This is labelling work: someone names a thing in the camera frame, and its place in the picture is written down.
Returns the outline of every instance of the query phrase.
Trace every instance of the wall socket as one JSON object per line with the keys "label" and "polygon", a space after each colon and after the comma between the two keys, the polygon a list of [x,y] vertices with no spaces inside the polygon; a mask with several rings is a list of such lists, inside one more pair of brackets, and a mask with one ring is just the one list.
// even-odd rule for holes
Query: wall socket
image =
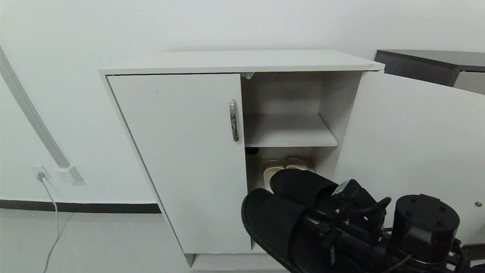
{"label": "wall socket", "polygon": [[39,172],[43,172],[45,175],[46,175],[46,178],[50,178],[49,174],[47,173],[46,169],[44,168],[44,166],[40,165],[40,164],[30,164],[30,168],[32,170],[32,173],[35,175],[35,177],[37,177],[37,174]]}
{"label": "wall socket", "polygon": [[57,169],[56,173],[62,182],[68,182],[72,184],[82,183],[81,174],[79,174],[75,166],[69,166],[67,168]]}

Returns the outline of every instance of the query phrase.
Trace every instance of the cabinet top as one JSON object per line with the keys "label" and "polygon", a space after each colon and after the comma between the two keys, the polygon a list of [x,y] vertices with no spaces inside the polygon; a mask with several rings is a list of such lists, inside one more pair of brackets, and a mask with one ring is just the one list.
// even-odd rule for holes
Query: cabinet top
{"label": "cabinet top", "polygon": [[161,52],[99,70],[101,75],[383,70],[384,64],[334,50]]}

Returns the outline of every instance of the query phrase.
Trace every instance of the black baseboard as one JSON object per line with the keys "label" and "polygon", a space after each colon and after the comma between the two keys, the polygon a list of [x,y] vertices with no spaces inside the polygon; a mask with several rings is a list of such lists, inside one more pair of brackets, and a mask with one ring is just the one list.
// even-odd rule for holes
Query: black baseboard
{"label": "black baseboard", "polygon": [[[56,203],[61,212],[87,213],[161,213],[157,204],[79,204]],[[0,208],[54,211],[51,202],[0,200]]]}

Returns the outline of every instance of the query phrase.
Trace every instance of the cabinet handle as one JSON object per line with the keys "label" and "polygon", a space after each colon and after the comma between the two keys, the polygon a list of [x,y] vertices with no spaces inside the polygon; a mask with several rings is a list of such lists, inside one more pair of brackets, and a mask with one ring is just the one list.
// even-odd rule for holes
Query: cabinet handle
{"label": "cabinet handle", "polygon": [[236,101],[231,100],[229,102],[229,113],[231,115],[231,129],[232,129],[232,139],[238,142],[238,122],[236,120]]}

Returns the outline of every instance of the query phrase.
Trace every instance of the white floor tile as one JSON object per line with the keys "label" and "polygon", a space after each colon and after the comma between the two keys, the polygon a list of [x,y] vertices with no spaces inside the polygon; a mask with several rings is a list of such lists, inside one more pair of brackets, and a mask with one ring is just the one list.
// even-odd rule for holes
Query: white floor tile
{"label": "white floor tile", "polygon": [[[161,214],[59,213],[66,221],[47,273],[195,273]],[[0,209],[0,272],[41,273],[55,238],[53,212]]]}

